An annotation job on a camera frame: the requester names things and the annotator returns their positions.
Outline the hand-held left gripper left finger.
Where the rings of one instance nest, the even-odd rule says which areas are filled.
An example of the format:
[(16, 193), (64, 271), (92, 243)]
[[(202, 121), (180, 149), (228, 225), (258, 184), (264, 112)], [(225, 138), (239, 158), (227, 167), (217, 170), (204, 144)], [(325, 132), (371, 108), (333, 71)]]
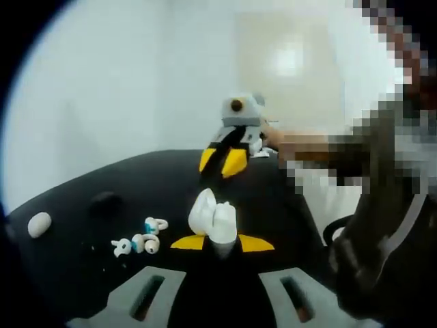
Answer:
[(95, 314), (68, 327), (218, 327), (222, 245), (187, 236), (156, 254), (136, 257), (134, 273), (117, 283)]

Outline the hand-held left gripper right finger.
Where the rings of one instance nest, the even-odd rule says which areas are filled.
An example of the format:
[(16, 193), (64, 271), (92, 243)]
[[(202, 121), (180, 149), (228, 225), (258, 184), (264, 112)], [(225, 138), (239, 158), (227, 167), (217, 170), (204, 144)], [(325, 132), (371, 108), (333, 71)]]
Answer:
[(240, 234), (225, 245), (227, 327), (342, 327), (317, 241)]

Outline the person's right hand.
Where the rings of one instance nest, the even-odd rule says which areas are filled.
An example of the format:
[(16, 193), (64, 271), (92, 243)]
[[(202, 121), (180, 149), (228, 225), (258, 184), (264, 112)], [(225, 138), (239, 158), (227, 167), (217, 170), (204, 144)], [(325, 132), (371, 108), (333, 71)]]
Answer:
[(264, 147), (273, 149), (274, 151), (279, 150), (279, 146), (283, 140), (283, 133), (280, 130), (264, 122), (262, 124), (262, 135)]

